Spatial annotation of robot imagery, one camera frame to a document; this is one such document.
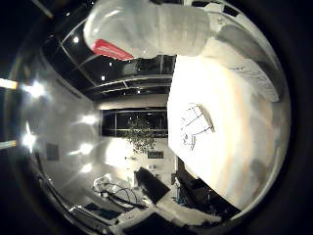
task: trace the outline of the white surface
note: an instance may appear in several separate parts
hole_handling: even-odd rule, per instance
[[[178,56],[167,103],[169,146],[213,190],[244,210],[268,190],[284,159],[290,134],[286,97],[271,103],[214,61]],[[192,153],[179,138],[179,120],[189,103],[200,104],[215,129],[198,138]]]

